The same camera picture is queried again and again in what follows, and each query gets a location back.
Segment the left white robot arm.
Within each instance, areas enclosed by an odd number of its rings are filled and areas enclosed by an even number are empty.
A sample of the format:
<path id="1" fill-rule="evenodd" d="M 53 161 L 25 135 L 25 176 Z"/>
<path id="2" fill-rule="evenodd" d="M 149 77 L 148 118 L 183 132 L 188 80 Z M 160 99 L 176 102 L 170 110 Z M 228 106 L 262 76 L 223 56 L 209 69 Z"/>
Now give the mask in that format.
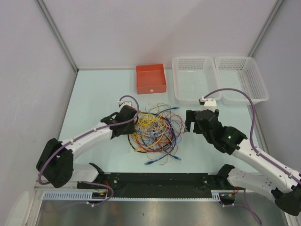
<path id="1" fill-rule="evenodd" d="M 138 111 L 122 104 L 119 112 L 104 117 L 92 129 L 77 137 L 59 141 L 52 138 L 47 141 L 38 160 L 40 185 L 51 184 L 55 188 L 66 185 L 69 181 L 87 181 L 93 188 L 103 185 L 102 170 L 94 163 L 77 164 L 74 161 L 101 142 L 112 140 L 121 135 L 135 132 L 135 119 Z"/>

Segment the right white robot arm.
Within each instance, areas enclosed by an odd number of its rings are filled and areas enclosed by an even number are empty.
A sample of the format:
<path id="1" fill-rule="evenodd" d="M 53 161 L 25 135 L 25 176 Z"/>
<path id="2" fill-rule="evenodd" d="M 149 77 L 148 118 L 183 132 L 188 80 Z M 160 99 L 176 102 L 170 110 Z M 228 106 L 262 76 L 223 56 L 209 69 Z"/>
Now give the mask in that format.
<path id="1" fill-rule="evenodd" d="M 287 214 L 298 216 L 301 211 L 300 172 L 257 148 L 238 129 L 223 126 L 218 116 L 218 110 L 187 110 L 186 130 L 203 135 L 219 152 L 238 158 L 259 172 L 259 175 L 253 175 L 225 164 L 218 171 L 218 186 L 222 189 L 230 186 L 249 189 L 269 198 Z"/>

